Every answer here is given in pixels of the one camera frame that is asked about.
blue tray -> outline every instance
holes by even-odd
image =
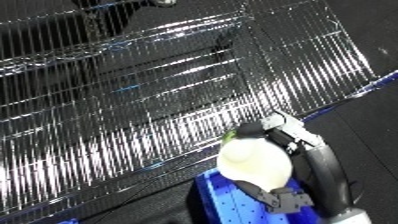
[[[310,207],[295,214],[269,214],[263,204],[239,190],[217,169],[196,177],[196,184],[211,224],[316,224],[318,219]],[[298,188],[293,180],[288,186]]]

chrome wire grid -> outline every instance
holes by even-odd
[[[0,5],[0,222],[182,170],[240,122],[377,78],[322,0]]]

metal wire shelf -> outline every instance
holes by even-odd
[[[242,121],[377,78],[321,0],[36,1],[0,3],[1,222],[206,161]]]

robotic arm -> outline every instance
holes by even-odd
[[[249,196],[265,203],[269,212],[292,213],[302,206],[315,205],[325,224],[371,223],[365,211],[354,207],[346,174],[330,146],[320,136],[308,132],[303,122],[277,111],[261,121],[241,125],[234,137],[265,138],[279,146],[294,166],[294,178],[308,193],[285,187],[268,192],[269,189],[254,183],[230,178]]]

blue platform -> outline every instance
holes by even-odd
[[[296,214],[269,214],[263,204],[237,189],[217,169],[196,177],[196,184],[211,224],[316,224],[318,218],[310,207]],[[293,180],[288,186],[298,188]]]

